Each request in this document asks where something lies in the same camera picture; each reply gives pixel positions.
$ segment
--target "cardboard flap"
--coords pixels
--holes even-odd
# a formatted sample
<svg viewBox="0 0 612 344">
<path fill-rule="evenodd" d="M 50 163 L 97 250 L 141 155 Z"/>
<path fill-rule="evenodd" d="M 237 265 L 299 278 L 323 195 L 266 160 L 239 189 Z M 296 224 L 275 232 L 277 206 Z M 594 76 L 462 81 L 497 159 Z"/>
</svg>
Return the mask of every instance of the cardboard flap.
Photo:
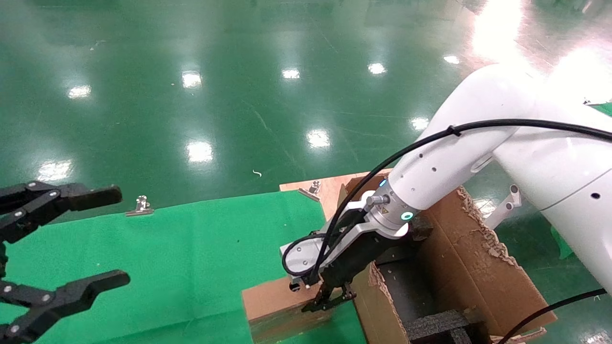
<svg viewBox="0 0 612 344">
<path fill-rule="evenodd" d="M 522 267 L 482 221 L 463 188 L 424 212 L 434 226 L 419 252 L 442 309 L 478 307 L 490 334 L 504 335 L 548 304 Z M 556 320 L 547 313 L 521 331 Z"/>
</svg>

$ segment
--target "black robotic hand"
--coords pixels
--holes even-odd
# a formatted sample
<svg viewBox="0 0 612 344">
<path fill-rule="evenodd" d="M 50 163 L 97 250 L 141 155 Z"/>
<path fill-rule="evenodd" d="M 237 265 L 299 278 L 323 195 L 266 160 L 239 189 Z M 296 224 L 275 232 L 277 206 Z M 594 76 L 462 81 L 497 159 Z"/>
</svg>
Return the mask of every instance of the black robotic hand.
<svg viewBox="0 0 612 344">
<path fill-rule="evenodd" d="M 4 241 L 14 244 L 67 211 L 81 211 L 120 202 L 119 187 L 89 189 L 83 184 L 49 185 L 38 181 L 0 189 L 0 303 L 28 312 L 0 324 L 0 344 L 33 343 L 61 318 L 91 308 L 96 297 L 130 283 L 115 270 L 70 282 L 55 291 L 3 281 L 8 257 Z"/>
</svg>

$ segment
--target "wooden board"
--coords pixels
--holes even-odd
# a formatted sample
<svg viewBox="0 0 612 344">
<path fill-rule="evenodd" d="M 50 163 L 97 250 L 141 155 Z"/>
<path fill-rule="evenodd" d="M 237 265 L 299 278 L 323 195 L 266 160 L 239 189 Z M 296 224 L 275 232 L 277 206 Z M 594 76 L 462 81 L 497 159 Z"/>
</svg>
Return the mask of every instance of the wooden board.
<svg viewBox="0 0 612 344">
<path fill-rule="evenodd" d="M 276 343 L 313 329 L 331 318 L 333 312 L 302 312 L 315 298 L 319 286 L 289 290 L 289 279 L 266 282 L 242 291 L 242 302 L 255 344 Z"/>
<path fill-rule="evenodd" d="M 382 170 L 380 173 L 389 173 L 391 172 L 391 168 L 386 170 Z M 357 177 L 363 177 L 368 172 L 363 173 L 353 173 L 347 174 L 344 176 L 337 177 L 329 177 L 329 178 L 321 178 L 321 179 L 312 179 L 311 181 L 303 181 L 303 182 L 294 182 L 281 184 L 281 191 L 290 191 L 297 190 L 299 188 L 308 190 L 312 185 L 313 181 L 321 182 L 321 186 L 319 188 L 319 198 L 321 199 L 321 207 L 323 207 L 323 213 L 325 214 L 325 219 L 329 220 L 334 213 L 336 212 L 336 208 L 338 208 L 338 194 L 340 193 L 340 189 L 342 185 L 346 185 L 351 179 Z"/>
</svg>

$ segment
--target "metal bracket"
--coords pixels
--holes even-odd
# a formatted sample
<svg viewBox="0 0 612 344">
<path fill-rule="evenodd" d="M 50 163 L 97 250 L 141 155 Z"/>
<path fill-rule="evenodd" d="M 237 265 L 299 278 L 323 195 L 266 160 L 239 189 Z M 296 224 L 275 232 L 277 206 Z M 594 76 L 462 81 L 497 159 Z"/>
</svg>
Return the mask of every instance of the metal bracket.
<svg viewBox="0 0 612 344">
<path fill-rule="evenodd" d="M 510 185 L 510 195 L 487 217 L 485 224 L 490 230 L 495 230 L 503 220 L 510 216 L 514 208 L 522 205 L 520 190 L 515 184 Z"/>
<path fill-rule="evenodd" d="M 305 190 L 304 188 L 299 188 L 297 191 L 303 194 L 304 196 L 310 198 L 311 200 L 319 202 L 321 201 L 321 199 L 318 196 L 320 188 L 321 188 L 321 182 L 313 181 L 312 185 L 310 186 L 308 190 Z"/>
<path fill-rule="evenodd" d="M 142 195 L 138 196 L 136 199 L 136 210 L 125 212 L 125 216 L 140 216 L 140 215 L 149 215 L 155 212 L 155 209 L 150 208 L 149 202 L 147 202 L 147 196 Z"/>
</svg>

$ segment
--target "metal clip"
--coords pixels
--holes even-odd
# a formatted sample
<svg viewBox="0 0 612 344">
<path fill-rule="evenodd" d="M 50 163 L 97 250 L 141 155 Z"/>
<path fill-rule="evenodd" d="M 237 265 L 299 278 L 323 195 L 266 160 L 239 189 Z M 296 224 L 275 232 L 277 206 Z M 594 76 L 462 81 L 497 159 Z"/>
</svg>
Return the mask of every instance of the metal clip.
<svg viewBox="0 0 612 344">
<path fill-rule="evenodd" d="M 136 199 L 136 210 L 125 212 L 125 216 L 140 216 L 140 215 L 148 215 L 153 214 L 155 209 L 149 208 L 151 205 L 147 202 L 147 196 L 142 195 L 138 196 Z"/>
<path fill-rule="evenodd" d="M 310 198 L 311 200 L 319 202 L 321 201 L 321 199 L 317 195 L 319 193 L 320 188 L 321 188 L 321 182 L 313 181 L 312 185 L 310 186 L 308 190 L 299 188 L 297 191 L 303 194 L 304 196 Z"/>
</svg>

